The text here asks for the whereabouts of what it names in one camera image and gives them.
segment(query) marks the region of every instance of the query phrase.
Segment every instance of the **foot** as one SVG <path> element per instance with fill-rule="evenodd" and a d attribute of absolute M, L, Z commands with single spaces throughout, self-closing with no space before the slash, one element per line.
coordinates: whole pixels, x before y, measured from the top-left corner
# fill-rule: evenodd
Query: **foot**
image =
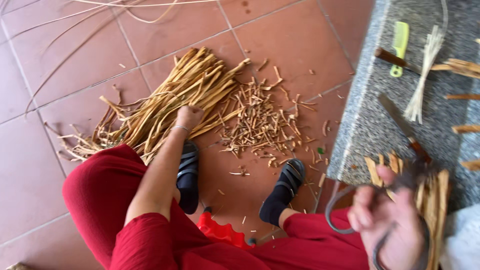
<path fill-rule="evenodd" d="M 183 145 L 177 188 L 180 191 L 179 206 L 185 214 L 193 214 L 198 206 L 198 147 L 192 141 Z"/>
<path fill-rule="evenodd" d="M 278 226 L 280 214 L 295 197 L 304 177 L 303 163 L 298 159 L 288 160 L 282 168 L 272 193 L 260 208 L 260 219 Z"/>

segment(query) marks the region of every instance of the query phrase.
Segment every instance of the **granite countertop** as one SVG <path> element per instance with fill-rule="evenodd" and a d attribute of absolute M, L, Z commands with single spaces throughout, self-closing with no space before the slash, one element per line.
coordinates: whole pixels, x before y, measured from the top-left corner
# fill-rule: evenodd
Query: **granite countertop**
<path fill-rule="evenodd" d="M 448 58 L 478 62 L 480 5 L 473 0 L 450 0 L 445 42 L 436 63 Z M 404 110 L 416 88 L 419 75 L 404 70 L 403 76 L 390 76 L 391 64 L 376 59 L 377 46 L 391 47 L 395 21 L 409 24 L 406 60 L 422 65 L 423 47 L 434 25 L 442 26 L 440 0 L 377 0 L 350 90 L 342 123 L 333 149 L 327 175 L 347 183 L 370 180 L 364 156 L 376 157 L 394 149 L 405 159 L 414 157 L 408 140 L 378 103 L 380 93 Z M 450 171 L 452 193 L 449 211 L 480 202 L 480 172 L 470 172 L 459 161 L 480 158 L 480 134 L 456 135 L 451 126 L 480 123 L 480 101 L 446 100 L 447 94 L 480 93 L 478 79 L 451 72 L 432 72 L 425 84 L 423 125 L 410 122 L 415 137 L 439 168 Z"/>

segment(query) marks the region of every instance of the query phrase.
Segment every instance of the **black sock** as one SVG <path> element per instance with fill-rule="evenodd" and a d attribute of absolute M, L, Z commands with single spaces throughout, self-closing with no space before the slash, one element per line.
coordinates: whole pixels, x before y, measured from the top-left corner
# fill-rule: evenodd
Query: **black sock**
<path fill-rule="evenodd" d="M 301 181 L 297 180 L 297 178 L 293 175 L 292 178 L 297 183 L 297 186 L 301 186 Z M 290 180 L 283 173 L 280 175 L 279 181 L 286 182 L 289 186 L 291 185 Z M 293 199 L 292 193 L 293 190 L 288 189 L 286 186 L 275 186 L 272 193 L 270 193 L 262 206 L 259 214 L 260 219 L 278 227 L 278 219 L 280 218 L 280 214 L 285 208 L 287 208 L 287 205 Z"/>
<path fill-rule="evenodd" d="M 187 142 L 183 147 L 182 154 L 191 153 L 196 150 L 197 148 L 194 145 Z M 191 158 L 192 157 L 184 158 L 180 163 L 182 164 Z M 198 161 L 186 165 L 180 171 L 186 169 L 198 170 Z M 185 214 L 191 215 L 195 213 L 198 207 L 198 175 L 195 173 L 185 173 L 181 175 L 180 178 L 177 179 L 177 188 L 180 191 L 180 208 L 182 208 Z"/>

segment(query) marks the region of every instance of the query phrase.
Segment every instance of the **hand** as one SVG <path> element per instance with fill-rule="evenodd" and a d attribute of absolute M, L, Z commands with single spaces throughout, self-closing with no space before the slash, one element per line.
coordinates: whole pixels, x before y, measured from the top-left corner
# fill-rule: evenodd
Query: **hand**
<path fill-rule="evenodd" d="M 377 173 L 386 185 L 395 177 L 395 173 L 384 165 L 377 166 Z M 416 265 L 424 240 L 413 195 L 412 190 L 400 188 L 393 194 L 392 201 L 385 194 L 375 198 L 375 190 L 370 186 L 357 189 L 348 221 L 360 233 L 371 269 L 374 269 L 373 249 L 393 222 L 397 226 L 380 248 L 380 264 L 389 270 L 411 270 Z"/>
<path fill-rule="evenodd" d="M 190 131 L 200 123 L 204 115 L 204 110 L 198 107 L 182 106 L 177 112 L 177 121 L 175 125 L 181 125 Z"/>

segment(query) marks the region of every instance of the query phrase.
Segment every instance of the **red skirt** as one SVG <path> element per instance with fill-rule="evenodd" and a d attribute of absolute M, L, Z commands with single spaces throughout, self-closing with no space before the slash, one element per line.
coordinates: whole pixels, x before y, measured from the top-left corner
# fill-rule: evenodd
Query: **red skirt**
<path fill-rule="evenodd" d="M 95 258 L 106 269 L 368 269 L 358 233 L 335 233 L 321 214 L 295 214 L 288 238 L 250 250 L 212 243 L 173 200 L 170 222 L 158 213 L 123 227 L 147 170 L 127 145 L 103 150 L 78 166 L 63 186 L 65 204 Z M 332 219 L 348 226 L 347 209 Z"/>

